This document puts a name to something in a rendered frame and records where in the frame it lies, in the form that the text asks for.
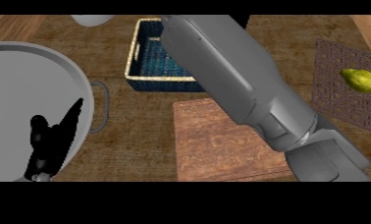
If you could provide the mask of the yellow-green pear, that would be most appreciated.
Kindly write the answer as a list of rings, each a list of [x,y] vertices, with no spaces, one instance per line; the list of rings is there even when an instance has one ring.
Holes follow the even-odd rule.
[[[350,88],[359,92],[371,92],[371,72],[359,69],[343,69],[340,75]]]

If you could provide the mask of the brown wooden cutting board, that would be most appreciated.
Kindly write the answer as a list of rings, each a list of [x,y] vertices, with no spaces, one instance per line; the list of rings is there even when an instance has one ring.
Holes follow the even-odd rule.
[[[232,122],[210,98],[178,101],[172,109],[179,181],[260,181],[291,175],[284,154],[248,126]]]

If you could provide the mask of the brown woven placemat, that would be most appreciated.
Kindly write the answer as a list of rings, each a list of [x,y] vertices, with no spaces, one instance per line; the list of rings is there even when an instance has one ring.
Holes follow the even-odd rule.
[[[343,69],[371,72],[371,53],[324,39],[316,40],[313,108],[329,117],[371,131],[371,93],[354,91],[340,75]]]

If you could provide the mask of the large grey metal pot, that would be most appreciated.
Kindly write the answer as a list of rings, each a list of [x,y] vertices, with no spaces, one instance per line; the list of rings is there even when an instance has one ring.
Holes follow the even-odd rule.
[[[72,157],[86,136],[94,114],[91,83],[73,61],[53,49],[20,41],[0,41],[0,182],[23,177],[31,146],[31,119],[41,115],[57,124],[76,101],[82,102]]]

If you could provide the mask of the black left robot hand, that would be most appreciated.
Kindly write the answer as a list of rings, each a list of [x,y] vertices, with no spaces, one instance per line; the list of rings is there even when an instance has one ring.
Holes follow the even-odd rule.
[[[39,174],[53,177],[60,170],[75,138],[82,102],[82,98],[75,101],[60,122],[53,126],[42,115],[35,115],[31,119],[33,151],[25,171],[25,179],[29,181],[33,181]]]

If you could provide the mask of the blue wicker basket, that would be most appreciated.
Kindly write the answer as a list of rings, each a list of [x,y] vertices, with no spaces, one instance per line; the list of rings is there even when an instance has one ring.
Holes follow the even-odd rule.
[[[125,68],[126,82],[135,91],[203,92],[162,48],[160,34],[160,18],[138,19]]]

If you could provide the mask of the pale grey rounded object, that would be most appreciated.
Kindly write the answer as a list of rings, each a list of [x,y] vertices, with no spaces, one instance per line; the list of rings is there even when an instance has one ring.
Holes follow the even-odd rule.
[[[113,19],[113,15],[72,15],[72,19],[84,27],[97,27]]]

